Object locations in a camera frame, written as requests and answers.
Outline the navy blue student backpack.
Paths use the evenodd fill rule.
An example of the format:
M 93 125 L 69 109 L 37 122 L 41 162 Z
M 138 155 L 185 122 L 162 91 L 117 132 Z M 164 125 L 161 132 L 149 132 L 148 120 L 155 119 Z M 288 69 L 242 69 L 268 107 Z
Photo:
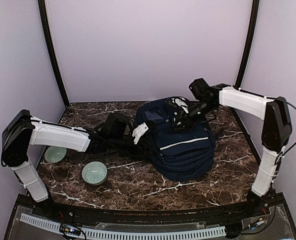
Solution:
M 149 128 L 140 138 L 152 151 L 148 160 L 163 176 L 184 182 L 202 176 L 214 163 L 216 139 L 205 117 L 184 123 L 179 118 L 188 113 L 193 102 L 182 96 L 150 101 L 141 106 L 134 127 Z

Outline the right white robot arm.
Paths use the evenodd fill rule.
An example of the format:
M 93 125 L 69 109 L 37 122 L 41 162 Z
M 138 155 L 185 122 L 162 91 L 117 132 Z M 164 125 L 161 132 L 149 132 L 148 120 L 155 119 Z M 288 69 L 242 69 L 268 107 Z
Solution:
M 283 97 L 262 96 L 224 83 L 209 86 L 203 79 L 195 80 L 189 88 L 198 100 L 197 104 L 187 106 L 179 97 L 166 101 L 167 105 L 183 110 L 175 118 L 173 129 L 176 131 L 194 127 L 201 116 L 219 106 L 243 111 L 263 121 L 263 154 L 255 181 L 247 194 L 247 202 L 243 205 L 246 216 L 255 216 L 262 209 L 263 198 L 272 189 L 282 159 L 289 151 L 286 145 L 293 131 L 289 112 L 291 103 Z

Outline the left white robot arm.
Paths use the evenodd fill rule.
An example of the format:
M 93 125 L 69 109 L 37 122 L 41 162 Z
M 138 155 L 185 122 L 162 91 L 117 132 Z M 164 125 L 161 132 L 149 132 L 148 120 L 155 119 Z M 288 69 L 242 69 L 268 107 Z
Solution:
M 30 111 L 23 109 L 2 132 L 1 165 L 10 167 L 39 204 L 39 210 L 46 217 L 54 218 L 58 206 L 52 202 L 49 190 L 29 159 L 30 146 L 57 147 L 87 154 L 113 149 L 137 157 L 152 150 L 143 137 L 154 129 L 150 120 L 133 126 L 127 116 L 119 113 L 110 114 L 95 128 L 71 127 L 33 117 Z

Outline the near celadon green bowl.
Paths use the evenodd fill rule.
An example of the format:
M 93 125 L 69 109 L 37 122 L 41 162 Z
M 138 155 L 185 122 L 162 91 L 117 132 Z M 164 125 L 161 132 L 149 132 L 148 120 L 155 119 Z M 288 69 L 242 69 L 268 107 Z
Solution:
M 97 186 L 106 180 L 108 169 L 104 163 L 93 161 L 83 168 L 81 175 L 87 184 Z

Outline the celadon green bowl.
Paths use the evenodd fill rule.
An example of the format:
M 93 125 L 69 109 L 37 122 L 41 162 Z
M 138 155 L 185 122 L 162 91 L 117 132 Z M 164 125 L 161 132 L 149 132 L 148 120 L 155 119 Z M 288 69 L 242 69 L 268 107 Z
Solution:
M 83 168 L 81 175 L 87 184 L 97 186 L 106 180 L 108 169 L 104 163 L 93 161 Z
M 66 148 L 50 146 L 45 152 L 45 160 L 50 164 L 56 164 L 62 161 L 67 153 Z

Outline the far celadon green bowl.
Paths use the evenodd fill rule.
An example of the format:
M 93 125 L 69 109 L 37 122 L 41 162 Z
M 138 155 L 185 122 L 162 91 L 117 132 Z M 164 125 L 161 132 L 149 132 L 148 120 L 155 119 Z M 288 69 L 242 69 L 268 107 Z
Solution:
M 45 160 L 50 164 L 56 164 L 62 161 L 67 153 L 66 148 L 50 146 L 45 152 Z

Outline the small green circuit board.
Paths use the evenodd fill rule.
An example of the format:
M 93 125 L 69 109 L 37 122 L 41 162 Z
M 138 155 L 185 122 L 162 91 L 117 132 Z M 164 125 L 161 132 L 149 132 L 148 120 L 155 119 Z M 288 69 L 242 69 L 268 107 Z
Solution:
M 61 224 L 59 227 L 59 232 L 63 235 L 67 235 L 67 236 L 80 236 L 81 235 L 81 231 L 79 229 L 77 229 L 74 226 L 71 225 L 67 225 L 67 224 Z

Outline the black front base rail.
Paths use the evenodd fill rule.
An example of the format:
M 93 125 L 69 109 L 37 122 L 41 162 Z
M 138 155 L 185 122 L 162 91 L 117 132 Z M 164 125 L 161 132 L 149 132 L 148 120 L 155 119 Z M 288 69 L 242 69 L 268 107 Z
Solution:
M 277 204 L 276 219 L 284 218 L 286 222 L 292 221 L 292 216 L 284 198 L 283 193 L 278 193 L 277 197 L 269 196 L 266 199 L 267 214 L 271 220 L 273 216 L 274 204 Z M 191 223 L 204 221 L 207 224 L 235 224 L 248 218 L 244 214 L 243 209 L 246 207 L 246 202 L 234 203 L 230 205 L 204 207 L 186 210 L 153 210 L 153 211 L 129 211 L 129 210 L 111 210 L 111 209 L 98 209 L 91 207 L 82 207 L 76 205 L 69 205 L 63 203 L 54 203 L 55 212 L 57 214 L 50 217 L 50 220 L 60 221 L 75 225 L 94 225 L 98 222 L 105 223 L 119 223 L 119 224 L 177 224 L 177 223 Z M 45 218 L 42 214 L 35 209 L 32 200 L 29 196 L 19 194 L 15 201 L 14 207 L 11 212 L 11 217 L 8 222 L 14 224 L 15 220 L 19 220 L 20 211 L 26 210 L 28 214 L 32 213 L 37 217 Z

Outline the right black frame post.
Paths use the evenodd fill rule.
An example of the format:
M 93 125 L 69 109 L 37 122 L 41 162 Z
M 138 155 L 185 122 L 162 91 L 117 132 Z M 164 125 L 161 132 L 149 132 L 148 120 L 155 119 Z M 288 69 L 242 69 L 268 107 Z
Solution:
M 237 78 L 235 81 L 235 87 L 240 88 L 242 86 L 242 82 L 245 76 L 246 67 L 248 64 L 248 60 L 250 57 L 250 52 L 252 48 L 253 38 L 255 34 L 255 28 L 257 23 L 257 17 L 259 13 L 259 5 L 260 0 L 252 0 L 252 8 L 251 8 L 251 14 L 250 14 L 250 20 L 249 20 L 249 26 L 247 31 L 247 37 L 245 41 L 245 46 L 242 54 L 242 59 L 239 67 L 239 71 L 237 74 Z

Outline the black frame post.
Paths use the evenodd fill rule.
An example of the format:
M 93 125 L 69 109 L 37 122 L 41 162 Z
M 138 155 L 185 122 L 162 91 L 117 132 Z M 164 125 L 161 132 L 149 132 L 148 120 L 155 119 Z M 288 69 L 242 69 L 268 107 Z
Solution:
M 242 86 L 242 82 L 245 76 L 246 67 L 248 64 L 248 60 L 250 57 L 250 52 L 252 48 L 253 38 L 255 34 L 255 28 L 257 23 L 257 17 L 259 13 L 259 5 L 260 0 L 252 0 L 252 8 L 251 8 L 251 14 L 250 14 L 250 20 L 249 20 L 249 26 L 247 31 L 247 37 L 245 41 L 245 46 L 242 54 L 242 59 L 239 67 L 239 71 L 237 74 L 237 78 L 235 81 L 235 87 L 240 88 Z
M 46 47 L 47 47 L 47 51 L 48 51 L 48 56 L 50 59 L 50 63 L 52 66 L 52 70 L 54 73 L 57 87 L 59 89 L 61 99 L 63 101 L 65 108 L 67 108 L 70 105 L 70 102 L 69 102 L 68 95 L 67 95 L 67 92 L 64 87 L 64 83 L 63 83 L 62 76 L 60 73 L 60 69 L 59 69 L 59 65 L 57 62 L 56 53 L 55 53 L 55 49 L 54 49 L 54 45 L 53 45 L 53 41 L 52 41 L 52 37 L 51 37 L 51 30 L 50 30 L 50 25 L 49 25 L 47 10 L 46 10 L 46 1 L 45 0 L 38 0 L 37 2 L 38 2 L 39 15 L 40 15 L 40 19 L 41 19 L 41 25 L 42 25 L 42 29 L 43 29 L 44 39 L 45 39 L 45 43 L 46 43 Z

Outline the left black frame post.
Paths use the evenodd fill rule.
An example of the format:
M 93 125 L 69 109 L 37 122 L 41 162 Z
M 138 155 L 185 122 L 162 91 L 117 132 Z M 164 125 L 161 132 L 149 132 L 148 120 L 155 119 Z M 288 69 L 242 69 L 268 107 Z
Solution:
M 60 69 L 59 69 L 59 65 L 57 62 L 56 53 L 55 53 L 55 49 L 54 49 L 54 45 L 53 45 L 53 41 L 52 41 L 52 37 L 51 37 L 51 30 L 50 30 L 50 25 L 49 25 L 47 10 L 46 10 L 46 1 L 45 0 L 38 0 L 37 2 L 38 2 L 39 15 L 40 15 L 40 19 L 41 19 L 41 25 L 42 25 L 42 29 L 43 29 L 44 39 L 45 39 L 45 43 L 46 43 L 46 47 L 47 47 L 47 51 L 48 51 L 48 56 L 50 59 L 50 63 L 52 66 L 52 70 L 54 73 L 57 87 L 59 89 L 61 99 L 63 101 L 65 108 L 67 108 L 70 105 L 70 102 L 69 102 L 68 95 L 67 95 L 67 92 L 64 87 L 64 83 L 63 83 L 62 76 L 60 73 Z

